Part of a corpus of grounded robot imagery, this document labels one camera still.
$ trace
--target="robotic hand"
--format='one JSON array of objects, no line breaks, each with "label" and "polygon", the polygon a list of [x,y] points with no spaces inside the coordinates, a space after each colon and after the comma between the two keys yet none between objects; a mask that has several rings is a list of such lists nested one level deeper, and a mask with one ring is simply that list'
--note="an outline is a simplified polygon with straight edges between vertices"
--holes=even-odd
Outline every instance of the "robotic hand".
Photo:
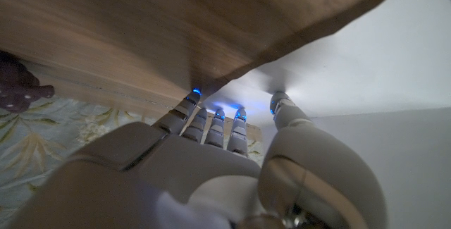
[{"label": "robotic hand", "polygon": [[369,167],[313,126],[281,92],[278,129],[263,167],[247,158],[246,112],[223,149],[218,110],[194,90],[149,126],[131,123],[75,152],[15,216],[11,228],[384,228],[385,203]]}]

